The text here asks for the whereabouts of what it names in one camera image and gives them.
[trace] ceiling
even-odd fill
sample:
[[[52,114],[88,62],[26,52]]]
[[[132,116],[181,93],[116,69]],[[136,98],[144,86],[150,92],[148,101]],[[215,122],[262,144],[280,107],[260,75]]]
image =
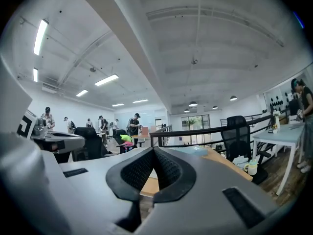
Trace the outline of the ceiling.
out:
[[[86,89],[81,100],[110,108],[146,98],[161,103],[155,84],[160,80],[158,86],[170,99],[168,110],[181,114],[190,101],[207,109],[223,108],[231,104],[232,95],[243,99],[263,92],[308,62],[299,57],[308,48],[301,28],[280,0],[124,0],[130,12],[121,8],[125,18],[136,21],[141,16],[147,22],[141,29],[129,25],[136,36],[148,32],[151,37],[138,41],[145,44],[141,46],[150,64],[159,62],[153,77],[136,59],[132,45],[121,39],[119,29],[111,30],[112,24],[104,23],[96,5],[87,1],[25,3],[12,41],[14,70],[21,79],[32,79],[36,67],[39,84],[49,83],[71,97]],[[37,56],[33,46],[41,19],[49,26]],[[148,44],[156,45],[158,59],[149,58]],[[114,73],[118,80],[94,85]]]
[[[37,56],[33,49],[41,19],[49,25]],[[125,105],[118,108],[133,106],[140,99],[161,104],[138,65],[85,0],[28,0],[16,16],[13,32],[14,72],[20,79],[33,80],[37,68],[39,90],[45,83],[76,99],[88,90],[80,100],[108,108],[119,103]],[[95,85],[112,74],[119,78]]]

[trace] railing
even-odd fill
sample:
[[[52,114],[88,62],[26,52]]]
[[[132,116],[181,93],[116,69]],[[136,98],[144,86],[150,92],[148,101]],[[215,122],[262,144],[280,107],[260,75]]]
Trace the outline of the railing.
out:
[[[288,117],[288,112],[287,110],[282,110],[281,113],[285,113],[285,116],[283,118],[281,118],[280,120],[284,119],[284,118],[287,118]],[[268,115],[268,116],[265,116],[265,117],[259,117],[257,119],[253,119],[251,121],[248,121],[247,122],[247,125],[255,125],[259,122],[262,122],[262,121],[265,121],[265,120],[269,120],[270,119],[270,123],[269,125],[263,127],[263,128],[260,128],[256,131],[253,131],[251,132],[250,134],[254,134],[254,133],[257,133],[261,130],[264,130],[264,129],[269,129],[271,126],[272,126],[272,123],[274,123],[274,117],[273,115]],[[154,146],[154,143],[153,143],[153,138],[158,138],[158,145],[159,147],[187,147],[187,146],[194,146],[194,145],[211,145],[211,144],[215,144],[215,143],[222,143],[224,142],[223,140],[219,140],[219,141],[212,141],[212,142],[205,142],[205,143],[197,143],[197,144],[184,144],[184,145],[164,145],[164,141],[162,138],[164,137],[182,137],[182,136],[190,136],[190,135],[199,135],[199,134],[212,134],[212,133],[217,133],[217,132],[220,132],[221,130],[223,130],[225,127],[216,127],[216,128],[210,128],[210,129],[201,129],[201,130],[193,130],[193,131],[162,131],[164,128],[156,131],[156,132],[153,132],[153,133],[150,133],[150,136],[151,136],[151,146]]]
[[[249,116],[245,116],[244,118],[246,119],[246,121],[252,121],[252,124],[250,125],[252,128],[254,127],[254,123],[253,120],[258,119],[261,117],[263,113],[260,114],[255,114],[255,115],[249,115]],[[221,119],[221,127],[223,126],[227,126],[227,119]]]
[[[156,142],[154,142],[153,140],[153,135],[154,133],[163,133],[163,132],[171,132],[173,129],[172,129],[172,125],[170,124],[169,126],[165,126],[161,129],[158,129],[157,131],[153,132],[153,133],[150,133],[150,137],[151,137],[151,147],[152,146],[155,146],[157,143],[159,146],[165,146],[168,144],[168,140],[169,140],[169,137],[170,136],[164,136],[164,137],[161,137],[161,138],[158,138]]]

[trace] wooden floor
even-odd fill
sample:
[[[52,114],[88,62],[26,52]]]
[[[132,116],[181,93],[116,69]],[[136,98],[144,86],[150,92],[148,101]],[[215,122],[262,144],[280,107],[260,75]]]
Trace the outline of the wooden floor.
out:
[[[267,194],[269,194],[273,200],[275,200],[278,206],[282,206],[296,198],[306,182],[306,174],[302,174],[297,168],[299,152],[296,152],[285,188],[283,189],[280,196],[276,195],[280,182],[282,181],[285,174],[289,154],[290,149],[286,148],[285,152],[283,150],[278,152],[276,158],[273,157],[262,164],[262,167],[268,172],[268,178],[264,180],[259,186]],[[144,220],[152,211],[152,209],[152,198],[142,196],[140,200],[141,219]]]

